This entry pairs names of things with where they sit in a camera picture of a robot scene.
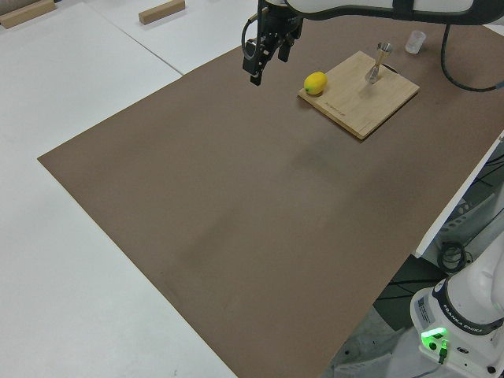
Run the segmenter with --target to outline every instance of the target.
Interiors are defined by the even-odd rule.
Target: clear plastic cup
[[[406,43],[406,51],[410,54],[418,54],[422,44],[427,38],[426,34],[420,30],[413,30],[409,35],[408,42]]]

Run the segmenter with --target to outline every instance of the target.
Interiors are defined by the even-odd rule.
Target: white table
[[[181,73],[188,73],[239,46],[243,25],[258,7],[254,0],[186,0],[185,10],[142,25],[139,13],[166,1],[85,1]],[[249,35],[255,33],[255,25],[250,27]]]
[[[0,51],[0,376],[234,377],[36,160],[180,75],[75,0]]]

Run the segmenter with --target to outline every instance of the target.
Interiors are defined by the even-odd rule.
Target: brown table mat
[[[504,92],[448,83],[442,34],[306,22],[260,87],[236,49],[39,160],[240,378],[316,378],[502,131]],[[360,142],[296,94],[380,41],[421,90]],[[504,77],[483,27],[455,27],[448,54],[466,83]]]

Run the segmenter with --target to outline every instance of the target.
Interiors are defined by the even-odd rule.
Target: lemon
[[[305,91],[308,95],[318,95],[328,83],[328,77],[323,72],[314,72],[305,79]]]

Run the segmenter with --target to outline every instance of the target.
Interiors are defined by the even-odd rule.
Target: jigger
[[[371,84],[374,84],[378,81],[378,72],[380,71],[380,65],[382,61],[386,57],[388,57],[393,50],[392,45],[389,42],[380,42],[378,43],[378,47],[376,48],[376,59],[375,65],[369,70],[365,75],[365,80],[369,81]]]

